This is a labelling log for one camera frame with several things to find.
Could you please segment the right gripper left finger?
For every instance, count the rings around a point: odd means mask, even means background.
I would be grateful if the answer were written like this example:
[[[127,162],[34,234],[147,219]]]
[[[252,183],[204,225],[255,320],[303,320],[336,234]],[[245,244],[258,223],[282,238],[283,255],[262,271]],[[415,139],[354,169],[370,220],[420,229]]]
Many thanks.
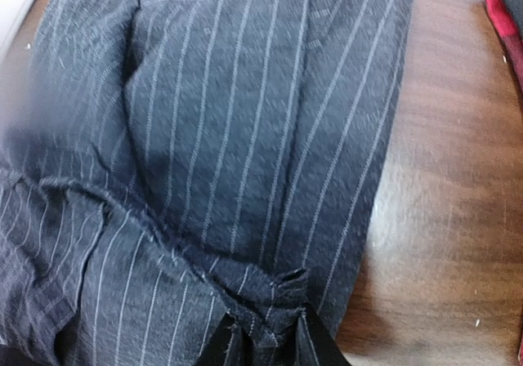
[[[244,365],[244,331],[225,314],[199,356],[199,366]]]

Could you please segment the black pinstriped long sleeve shirt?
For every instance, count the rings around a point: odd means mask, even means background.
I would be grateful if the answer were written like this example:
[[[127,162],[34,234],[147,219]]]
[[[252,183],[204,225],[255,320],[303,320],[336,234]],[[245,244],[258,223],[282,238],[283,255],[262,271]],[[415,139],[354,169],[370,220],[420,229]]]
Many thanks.
[[[359,274],[413,0],[50,0],[1,133],[15,364],[244,365],[335,338]]]

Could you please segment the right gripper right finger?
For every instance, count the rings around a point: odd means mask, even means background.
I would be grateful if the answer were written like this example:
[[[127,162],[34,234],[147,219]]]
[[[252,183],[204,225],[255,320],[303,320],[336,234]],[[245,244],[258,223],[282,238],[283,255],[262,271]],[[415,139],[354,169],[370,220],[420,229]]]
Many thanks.
[[[297,321],[296,353],[296,365],[347,366],[346,358],[311,306]]]

